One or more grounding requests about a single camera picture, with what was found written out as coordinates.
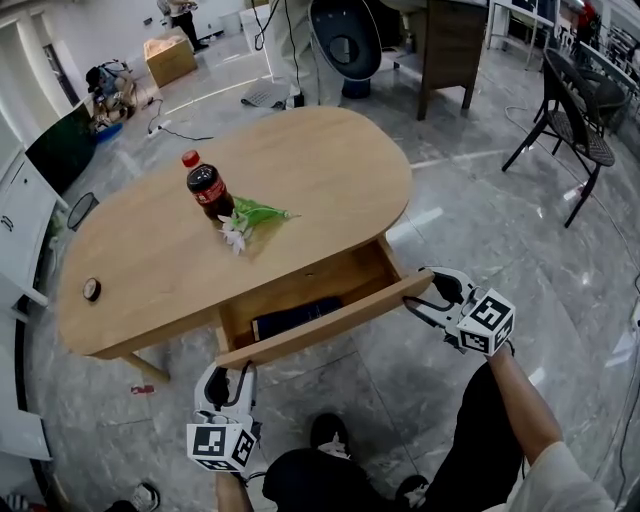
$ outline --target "white flower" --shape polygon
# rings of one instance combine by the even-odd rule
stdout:
[[[253,228],[247,228],[249,219],[246,215],[237,214],[235,211],[231,217],[218,215],[222,221],[222,229],[220,233],[224,237],[225,242],[233,247],[233,253],[237,256],[246,248],[245,240],[251,236]]]

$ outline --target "power strip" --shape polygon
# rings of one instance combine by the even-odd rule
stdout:
[[[164,128],[166,128],[170,124],[171,124],[171,119],[167,119],[166,121],[163,121],[158,126],[156,126],[153,130],[151,130],[151,132],[147,134],[147,138],[153,139],[156,135],[158,135]]]

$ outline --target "gray tile floor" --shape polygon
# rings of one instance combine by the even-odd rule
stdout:
[[[161,93],[151,86],[140,92],[141,101],[161,94],[163,112],[185,105],[161,118],[172,120],[172,130],[219,136],[272,113],[240,104],[250,84],[233,87],[269,74],[243,37],[219,40],[198,60],[196,73]],[[386,68],[374,77],[370,98],[343,106],[378,124],[412,164],[413,195],[389,242],[408,267],[461,269],[517,306],[513,342],[520,363],[550,403],[578,462],[615,497],[622,483],[619,418],[635,362],[627,325],[637,271],[593,198],[572,227],[563,228],[577,185],[564,166],[580,171],[566,146],[555,160],[543,149],[551,149],[551,140],[542,139],[509,172],[500,171],[525,135],[505,107],[522,107],[509,115],[529,129],[542,98],[541,74],[524,71],[522,56],[488,52],[468,113],[460,112],[462,90],[451,89],[433,94],[427,119],[417,122],[417,81]],[[148,139],[156,109],[140,110],[118,137],[98,147],[65,194],[69,203],[87,191],[104,200],[200,144],[167,134]],[[640,261],[640,168],[615,137],[609,141],[617,162],[604,170],[595,192]],[[54,457],[48,470],[74,510],[105,509],[140,480],[158,486],[163,511],[214,509],[212,476],[185,456],[193,387],[215,357],[214,333],[203,328],[143,351],[172,375],[168,385],[154,383],[153,395],[130,393],[146,379],[124,363],[70,354],[57,334],[55,295],[72,238],[62,233],[57,267],[52,259],[46,264],[42,287],[52,304],[32,308],[26,338],[29,404],[44,418]],[[264,469],[304,446],[313,415],[333,410],[344,417],[355,456],[380,492],[391,495],[416,471],[432,478],[451,445],[465,385],[482,363],[441,339],[398,309],[261,367],[255,416],[264,429],[252,466]],[[636,415],[625,452],[625,495],[640,470],[633,448],[639,443]],[[255,508],[273,509],[260,488],[259,480],[252,482]]]

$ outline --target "bottle label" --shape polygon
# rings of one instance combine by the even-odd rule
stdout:
[[[206,190],[201,190],[200,192],[192,192],[193,197],[196,198],[196,201],[200,204],[210,204],[217,200],[221,195],[223,195],[227,191],[227,187],[224,182],[218,176],[216,182],[211,185]]]

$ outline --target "wooden table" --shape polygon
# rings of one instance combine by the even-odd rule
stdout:
[[[431,283],[428,270],[407,275],[384,239],[407,204],[411,170],[363,116],[296,109],[198,151],[232,194],[300,217],[258,227],[247,253],[234,256],[187,190],[179,159],[110,196],[65,258],[59,326],[71,351],[122,358],[167,380],[133,352],[213,323],[219,365],[263,364],[397,307]],[[95,303],[82,296],[90,277],[102,284]],[[256,316],[327,296],[344,306],[253,341]]]

